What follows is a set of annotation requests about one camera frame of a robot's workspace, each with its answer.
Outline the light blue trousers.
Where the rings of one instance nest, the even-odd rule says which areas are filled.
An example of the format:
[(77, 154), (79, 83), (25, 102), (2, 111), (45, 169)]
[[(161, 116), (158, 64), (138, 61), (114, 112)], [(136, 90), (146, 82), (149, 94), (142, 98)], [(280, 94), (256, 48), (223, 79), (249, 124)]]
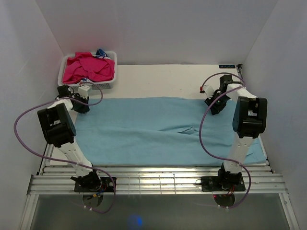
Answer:
[(77, 115), (76, 141), (95, 165), (220, 166), (234, 141), (236, 104), (217, 115), (198, 99), (130, 98), (92, 101)]

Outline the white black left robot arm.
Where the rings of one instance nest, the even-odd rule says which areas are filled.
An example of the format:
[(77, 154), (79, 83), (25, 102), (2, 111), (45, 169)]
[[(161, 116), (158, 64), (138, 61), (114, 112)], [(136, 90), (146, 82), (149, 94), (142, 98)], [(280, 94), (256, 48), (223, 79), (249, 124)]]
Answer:
[(88, 103), (92, 87), (82, 85), (74, 92), (69, 86), (62, 85), (57, 90), (57, 101), (37, 112), (44, 138), (71, 162), (76, 172), (76, 176), (71, 179), (86, 191), (97, 191), (101, 188), (102, 180), (77, 144), (76, 128), (69, 113), (75, 111), (85, 114), (90, 111)]

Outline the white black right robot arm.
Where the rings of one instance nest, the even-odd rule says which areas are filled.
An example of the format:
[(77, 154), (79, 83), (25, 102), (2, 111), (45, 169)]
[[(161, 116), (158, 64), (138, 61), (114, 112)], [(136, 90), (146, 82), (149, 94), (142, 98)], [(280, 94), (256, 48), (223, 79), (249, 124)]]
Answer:
[(232, 121), (234, 142), (228, 157), (222, 159), (218, 174), (201, 178), (204, 192), (245, 190), (242, 178), (243, 162), (249, 147), (266, 128), (267, 99), (251, 94), (241, 79), (235, 81), (233, 77), (234, 74), (222, 72), (218, 89), (205, 82), (200, 87), (200, 92), (207, 96), (207, 111), (212, 115), (219, 114), (229, 100), (236, 103)]

